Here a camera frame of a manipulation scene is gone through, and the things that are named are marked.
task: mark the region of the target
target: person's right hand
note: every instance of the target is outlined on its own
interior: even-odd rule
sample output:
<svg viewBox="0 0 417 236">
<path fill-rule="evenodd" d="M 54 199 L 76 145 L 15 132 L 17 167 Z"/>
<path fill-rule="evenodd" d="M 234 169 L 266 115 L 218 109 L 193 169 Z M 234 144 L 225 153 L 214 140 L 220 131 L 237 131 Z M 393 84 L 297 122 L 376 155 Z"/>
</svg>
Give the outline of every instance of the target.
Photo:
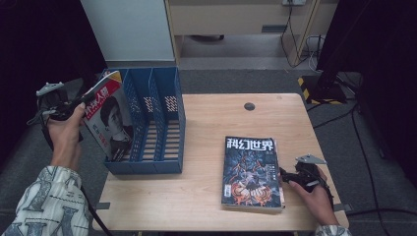
<svg viewBox="0 0 417 236">
<path fill-rule="evenodd" d="M 323 171 L 318 168 L 320 175 L 324 180 L 328 177 Z M 303 199 L 309 212 L 318 221 L 320 225 L 338 225 L 338 221 L 334 212 L 331 208 L 330 200 L 328 199 L 328 193 L 325 188 L 318 185 L 314 188 L 312 193 L 307 192 L 303 187 L 294 181 L 290 181 L 289 185 L 294 189 L 295 192 Z"/>
<path fill-rule="evenodd" d="M 79 133 L 85 111 L 86 105 L 81 103 L 68 120 L 48 121 L 49 135 L 54 147 L 50 165 L 78 170 L 81 156 Z"/>
</svg>

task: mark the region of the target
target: sleeve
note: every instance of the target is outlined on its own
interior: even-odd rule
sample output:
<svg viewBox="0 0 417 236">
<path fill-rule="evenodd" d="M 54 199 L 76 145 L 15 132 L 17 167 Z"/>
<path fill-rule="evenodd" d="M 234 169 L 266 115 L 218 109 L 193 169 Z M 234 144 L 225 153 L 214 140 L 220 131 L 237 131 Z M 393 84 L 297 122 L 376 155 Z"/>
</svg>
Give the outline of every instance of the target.
<svg viewBox="0 0 417 236">
<path fill-rule="evenodd" d="M 60 166 L 43 168 L 2 235 L 88 235 L 88 207 L 80 188 L 77 172 Z"/>
<path fill-rule="evenodd" d="M 316 229 L 316 236 L 352 236 L 349 229 L 340 225 L 322 225 Z"/>
</svg>

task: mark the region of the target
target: blue plastic file organizer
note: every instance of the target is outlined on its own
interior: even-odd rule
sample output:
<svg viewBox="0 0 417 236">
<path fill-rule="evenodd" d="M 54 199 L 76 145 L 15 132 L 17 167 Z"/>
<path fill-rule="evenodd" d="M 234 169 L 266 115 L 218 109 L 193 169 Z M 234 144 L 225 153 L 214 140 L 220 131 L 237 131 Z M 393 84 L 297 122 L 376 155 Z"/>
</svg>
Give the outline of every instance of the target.
<svg viewBox="0 0 417 236">
<path fill-rule="evenodd" d="M 128 162 L 105 166 L 112 174 L 181 173 L 186 117 L 176 67 L 120 71 L 134 128 Z"/>
</svg>

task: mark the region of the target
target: cable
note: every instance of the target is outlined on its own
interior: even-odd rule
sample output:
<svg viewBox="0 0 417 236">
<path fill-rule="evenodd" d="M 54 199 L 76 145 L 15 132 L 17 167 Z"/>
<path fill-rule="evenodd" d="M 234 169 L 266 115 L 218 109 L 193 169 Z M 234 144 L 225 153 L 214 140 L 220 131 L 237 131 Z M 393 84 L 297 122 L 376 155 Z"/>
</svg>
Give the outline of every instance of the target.
<svg viewBox="0 0 417 236">
<path fill-rule="evenodd" d="M 375 183 L 374 183 L 374 177 L 372 175 L 371 167 L 370 167 L 370 164 L 369 164 L 369 161 L 368 161 L 368 156 L 366 155 L 364 146 L 362 144 L 361 137 L 359 136 L 358 128 L 357 128 L 356 122 L 355 122 L 354 111 L 355 111 L 355 109 L 351 110 L 351 118 L 352 118 L 353 128 L 355 129 L 355 134 L 356 134 L 356 137 L 358 138 L 359 146 L 362 150 L 362 154 L 363 154 L 364 159 L 365 159 L 366 167 L 368 169 L 368 175 L 369 175 L 369 178 L 370 178 L 370 181 L 371 181 L 372 193 L 373 193 L 373 196 L 374 196 L 374 202 L 375 202 L 375 206 L 376 206 L 376 209 L 377 209 L 378 219 L 380 220 L 381 227 L 383 228 L 386 235 L 389 235 L 389 233 L 387 231 L 387 228 L 386 228 L 386 225 L 383 221 L 383 217 L 381 215 L 380 204 L 378 203 L 377 191 L 376 191 Z"/>
<path fill-rule="evenodd" d="M 352 92 L 353 95 L 356 96 L 356 93 L 358 92 L 358 89 L 356 87 L 354 87 L 351 84 L 349 84 L 348 82 L 344 81 L 339 75 L 336 75 L 336 81 L 339 82 L 340 84 L 342 84 L 343 86 L 345 86 L 346 88 L 348 88 L 350 90 L 350 92 Z"/>
<path fill-rule="evenodd" d="M 397 208 L 379 208 L 379 209 L 368 209 L 368 210 L 362 210 L 362 211 L 357 211 L 357 212 L 351 212 L 351 213 L 346 213 L 347 216 L 355 216 L 355 215 L 360 215 L 360 214 L 367 214 L 367 213 L 374 213 L 377 210 L 379 210 L 380 212 L 399 212 L 399 213 L 406 213 L 406 214 L 412 214 L 417 216 L 417 212 L 416 211 L 411 211 L 411 210 L 406 210 L 406 209 L 397 209 Z"/>
<path fill-rule="evenodd" d="M 326 125 L 326 124 L 328 124 L 330 122 L 333 122 L 333 121 L 336 121 L 336 120 L 339 120 L 339 119 L 341 119 L 343 117 L 348 116 L 353 110 L 355 110 L 355 108 L 356 108 L 357 105 L 358 105 L 358 103 L 356 103 L 348 112 L 346 112 L 344 114 L 341 114 L 341 115 L 339 115 L 337 117 L 334 117 L 334 118 L 332 118 L 330 120 L 327 120 L 327 121 L 323 122 L 322 124 L 319 124 L 317 126 L 314 126 L 313 129 L 320 128 L 320 127 L 322 127 L 322 126 L 324 126 L 324 125 Z"/>
<path fill-rule="evenodd" d="M 347 78 L 347 80 L 350 82 L 350 84 L 352 84 L 354 87 L 356 87 L 357 89 L 359 89 L 362 86 L 363 83 L 363 75 L 361 74 L 361 77 L 359 78 L 359 85 L 356 84 L 355 82 L 353 82 L 353 80 L 347 75 L 346 72 L 343 72 L 345 77 Z"/>
<path fill-rule="evenodd" d="M 291 26 L 291 15 L 292 15 L 292 5 L 293 5 L 292 0 L 288 0 L 288 3 L 289 3 L 289 7 L 288 7 L 288 8 L 289 8 L 289 15 L 288 15 L 288 20 L 287 20 L 287 23 L 286 23 L 286 25 L 285 25 L 285 31 L 281 34 L 281 47 L 282 47 L 282 50 L 283 50 L 283 52 L 284 52 L 284 54 L 285 54 L 285 58 L 287 59 L 288 65 L 289 65 L 291 68 L 295 68 L 295 67 L 299 66 L 302 62 L 304 62 L 304 61 L 305 61 L 307 58 L 309 58 L 309 57 L 307 56 L 306 58 L 301 59 L 301 58 L 300 58 L 300 56 L 299 56 L 299 51 L 298 51 L 298 48 L 297 48 L 297 42 L 296 42 L 296 40 L 295 40 L 294 32 L 292 31 L 292 26 Z M 292 39 L 293 39 L 293 41 L 294 41 L 294 46 L 295 46 L 295 50 L 296 50 L 296 53 L 297 53 L 297 58 L 298 58 L 298 60 L 299 60 L 299 62 L 298 62 L 298 64 L 297 64 L 297 65 L 291 65 L 291 63 L 289 62 L 288 54 L 286 53 L 286 51 L 285 51 L 285 47 L 284 47 L 283 37 L 284 37 L 285 32 L 286 32 L 286 29 L 287 29 L 288 27 L 289 27 L 289 30 L 290 30 L 290 32 L 291 32 Z"/>
<path fill-rule="evenodd" d="M 98 225 L 100 225 L 101 229 L 104 231 L 104 233 L 108 236 L 112 236 L 111 232 L 107 229 L 103 221 L 101 221 L 98 214 L 95 212 L 94 207 L 92 207 L 91 203 L 89 202 L 89 198 L 87 198 L 86 191 L 84 190 L 83 186 L 81 187 L 81 191 L 83 192 L 84 196 L 86 197 L 86 201 L 89 205 L 89 212 L 92 214 L 92 217 L 97 221 Z"/>
<path fill-rule="evenodd" d="M 15 209 L 0 209 L 0 215 L 16 215 Z"/>
<path fill-rule="evenodd" d="M 312 52 L 311 50 L 310 50 L 310 45 L 309 45 L 309 39 L 310 38 L 312 38 L 312 37 L 320 37 L 321 39 L 325 39 L 324 37 L 322 37 L 321 35 L 319 35 L 319 36 L 316 36 L 316 35 L 310 35 L 310 36 L 308 36 L 307 38 L 306 38 L 306 46 L 307 46 L 307 50 L 306 49 L 303 49 L 303 52 L 308 52 L 308 56 L 310 56 L 310 52 Z M 322 51 L 322 49 L 321 48 L 318 48 L 318 50 L 316 50 L 316 52 L 321 52 Z"/>
<path fill-rule="evenodd" d="M 317 37 L 319 39 L 316 51 L 310 51 L 309 39 L 312 38 L 312 37 Z M 316 54 L 316 58 L 319 58 L 319 55 L 320 55 L 320 52 L 321 52 L 321 48 L 320 48 L 321 39 L 325 39 L 325 38 L 322 38 L 321 35 L 319 35 L 319 36 L 309 36 L 309 37 L 306 38 L 306 45 L 307 45 L 307 49 L 308 49 L 308 52 L 309 52 L 309 56 L 308 56 L 309 57 L 309 67 L 312 71 L 314 71 L 316 73 L 321 73 L 322 72 L 322 70 L 316 70 L 317 65 L 316 65 L 316 63 L 314 62 L 314 59 L 313 59 L 313 56 L 315 54 Z"/>
<path fill-rule="evenodd" d="M 320 103 L 320 104 L 317 104 L 317 105 L 315 105 L 315 106 L 313 106 L 313 107 L 310 107 L 309 109 L 307 109 L 307 112 L 309 112 L 309 111 L 311 111 L 311 110 L 313 110 L 313 109 L 315 109 L 315 108 L 317 108 L 317 107 L 319 107 L 319 106 L 321 106 L 321 105 L 323 105 L 322 103 Z"/>
</svg>

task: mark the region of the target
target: book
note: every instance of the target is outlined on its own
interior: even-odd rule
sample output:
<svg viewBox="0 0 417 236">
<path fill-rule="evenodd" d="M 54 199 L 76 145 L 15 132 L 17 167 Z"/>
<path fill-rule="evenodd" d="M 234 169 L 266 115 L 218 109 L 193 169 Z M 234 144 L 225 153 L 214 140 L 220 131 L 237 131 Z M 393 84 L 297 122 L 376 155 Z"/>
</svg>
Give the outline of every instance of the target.
<svg viewBox="0 0 417 236">
<path fill-rule="evenodd" d="M 226 207 L 282 211 L 284 201 L 278 178 L 273 138 L 225 138 L 221 203 Z"/>
<path fill-rule="evenodd" d="M 120 72 L 103 73 L 103 78 L 86 94 L 89 92 L 95 97 L 86 104 L 86 126 L 107 161 L 128 161 L 134 132 Z"/>
</svg>

